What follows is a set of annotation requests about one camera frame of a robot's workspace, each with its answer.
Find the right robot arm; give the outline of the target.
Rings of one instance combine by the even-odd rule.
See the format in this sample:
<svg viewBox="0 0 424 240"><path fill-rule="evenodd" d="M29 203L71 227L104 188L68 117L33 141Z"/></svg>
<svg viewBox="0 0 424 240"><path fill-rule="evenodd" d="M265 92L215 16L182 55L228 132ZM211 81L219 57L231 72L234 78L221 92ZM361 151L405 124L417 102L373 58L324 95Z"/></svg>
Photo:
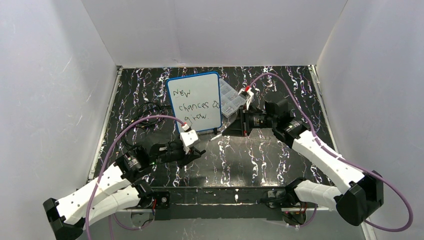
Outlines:
<svg viewBox="0 0 424 240"><path fill-rule="evenodd" d="M283 190L273 191L268 197L270 207L314 203L336 210L347 223L359 226L383 205L382 181L343 163L332 149L325 151L324 144L318 144L319 138L291 114L287 99L267 101L264 109L240 107L222 134L248 137L253 129L271 129L278 141L307 158L334 183L328 186L298 177Z"/></svg>

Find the blue framed whiteboard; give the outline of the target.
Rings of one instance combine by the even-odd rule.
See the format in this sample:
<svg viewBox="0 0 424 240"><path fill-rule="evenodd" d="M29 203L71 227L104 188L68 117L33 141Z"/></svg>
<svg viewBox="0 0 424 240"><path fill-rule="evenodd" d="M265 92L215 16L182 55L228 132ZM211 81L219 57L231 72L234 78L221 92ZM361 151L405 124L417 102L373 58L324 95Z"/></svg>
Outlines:
<svg viewBox="0 0 424 240"><path fill-rule="evenodd" d="M220 128L219 79L214 71L168 79L166 87L174 116L198 132Z"/></svg>

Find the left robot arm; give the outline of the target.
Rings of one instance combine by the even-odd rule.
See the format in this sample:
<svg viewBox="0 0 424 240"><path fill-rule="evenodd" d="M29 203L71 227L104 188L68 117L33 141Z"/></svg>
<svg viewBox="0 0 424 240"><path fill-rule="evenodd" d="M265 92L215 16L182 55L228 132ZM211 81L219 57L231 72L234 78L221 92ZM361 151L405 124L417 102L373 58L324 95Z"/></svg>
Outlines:
<svg viewBox="0 0 424 240"><path fill-rule="evenodd" d="M101 175L66 197L49 198L43 203L50 227L57 240L76 240L86 226L120 210L141 207L166 209L168 191L154 191L147 175L161 164L176 162L182 168L199 159L205 150L192 146L184 150L181 140L154 144L149 151L142 145L131 147Z"/></svg>

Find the black white marker pen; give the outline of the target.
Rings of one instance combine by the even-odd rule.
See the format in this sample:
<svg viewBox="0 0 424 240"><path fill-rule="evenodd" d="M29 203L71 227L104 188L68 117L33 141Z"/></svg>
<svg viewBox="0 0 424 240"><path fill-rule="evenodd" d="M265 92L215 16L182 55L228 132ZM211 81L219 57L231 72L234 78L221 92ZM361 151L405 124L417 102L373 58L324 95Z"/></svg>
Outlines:
<svg viewBox="0 0 424 240"><path fill-rule="evenodd" d="M216 136L212 137L212 138L209 140L209 142L214 141L214 140L216 140L216 139L220 138L221 136L222 136L222 134L217 134Z"/></svg>

